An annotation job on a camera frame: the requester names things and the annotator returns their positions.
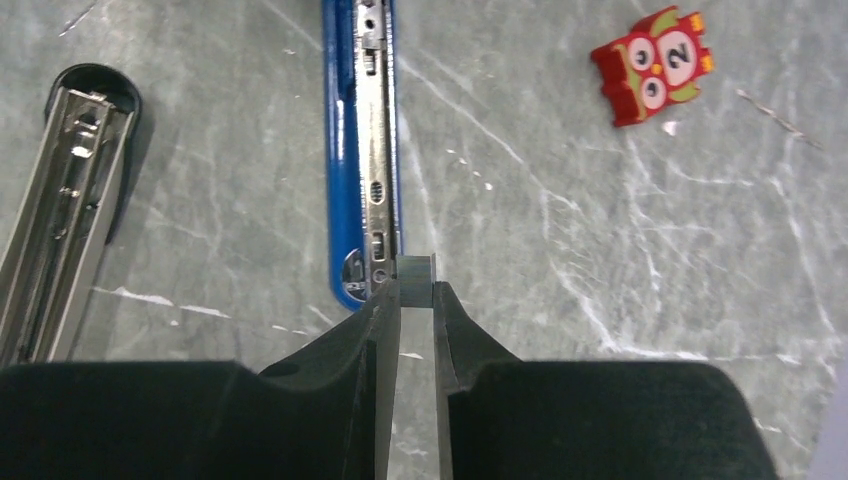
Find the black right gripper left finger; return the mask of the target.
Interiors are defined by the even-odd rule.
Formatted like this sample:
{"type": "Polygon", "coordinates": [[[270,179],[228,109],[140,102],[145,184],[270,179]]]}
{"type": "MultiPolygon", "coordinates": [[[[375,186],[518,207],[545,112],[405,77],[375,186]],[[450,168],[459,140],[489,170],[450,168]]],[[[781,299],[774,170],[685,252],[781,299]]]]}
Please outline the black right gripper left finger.
{"type": "Polygon", "coordinates": [[[260,372],[235,361],[6,368],[1,475],[383,479],[399,333],[399,286],[389,282],[260,372]]]}

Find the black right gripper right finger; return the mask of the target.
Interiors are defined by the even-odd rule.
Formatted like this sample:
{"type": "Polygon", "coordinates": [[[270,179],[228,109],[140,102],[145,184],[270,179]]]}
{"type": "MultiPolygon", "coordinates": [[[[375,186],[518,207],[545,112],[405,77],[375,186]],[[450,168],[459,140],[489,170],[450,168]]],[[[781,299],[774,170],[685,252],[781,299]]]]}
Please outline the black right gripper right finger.
{"type": "Polygon", "coordinates": [[[774,479],[748,404],[692,361],[527,361],[433,288],[444,479],[774,479]]]}

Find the blue black stapler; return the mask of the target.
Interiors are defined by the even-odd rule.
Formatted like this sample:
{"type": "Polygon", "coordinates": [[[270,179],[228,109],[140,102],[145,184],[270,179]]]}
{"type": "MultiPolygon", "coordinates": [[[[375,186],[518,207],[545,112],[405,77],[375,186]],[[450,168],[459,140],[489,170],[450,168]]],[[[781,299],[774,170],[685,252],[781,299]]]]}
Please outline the blue black stapler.
{"type": "Polygon", "coordinates": [[[403,252],[394,17],[392,1],[322,4],[329,278],[352,311],[403,252]]]}

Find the black silver stapler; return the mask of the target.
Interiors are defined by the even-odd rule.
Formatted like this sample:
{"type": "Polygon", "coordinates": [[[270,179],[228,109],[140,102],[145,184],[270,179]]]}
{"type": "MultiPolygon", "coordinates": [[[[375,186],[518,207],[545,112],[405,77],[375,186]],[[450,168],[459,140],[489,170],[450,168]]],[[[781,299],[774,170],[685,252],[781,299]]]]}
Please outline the black silver stapler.
{"type": "Polygon", "coordinates": [[[122,72],[82,63],[54,80],[1,262],[1,364],[69,359],[130,192],[143,100],[122,72]]]}

